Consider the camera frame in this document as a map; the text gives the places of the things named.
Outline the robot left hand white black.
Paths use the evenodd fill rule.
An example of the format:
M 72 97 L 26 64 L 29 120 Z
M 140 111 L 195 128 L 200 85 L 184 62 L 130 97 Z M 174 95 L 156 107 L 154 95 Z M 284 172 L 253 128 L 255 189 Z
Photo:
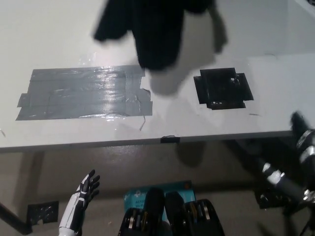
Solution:
M 92 199 L 99 194 L 99 180 L 100 175 L 95 176 L 95 170 L 91 170 L 80 182 L 63 213 L 59 225 L 59 235 L 77 236 L 82 232 L 87 207 Z

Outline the robot right hand white black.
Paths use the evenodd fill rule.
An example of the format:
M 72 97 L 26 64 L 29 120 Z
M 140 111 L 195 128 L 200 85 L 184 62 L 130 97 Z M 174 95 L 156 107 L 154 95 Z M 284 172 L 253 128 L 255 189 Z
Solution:
M 299 111 L 292 114 L 290 124 L 296 141 L 299 162 L 302 164 L 315 154 L 315 129 Z

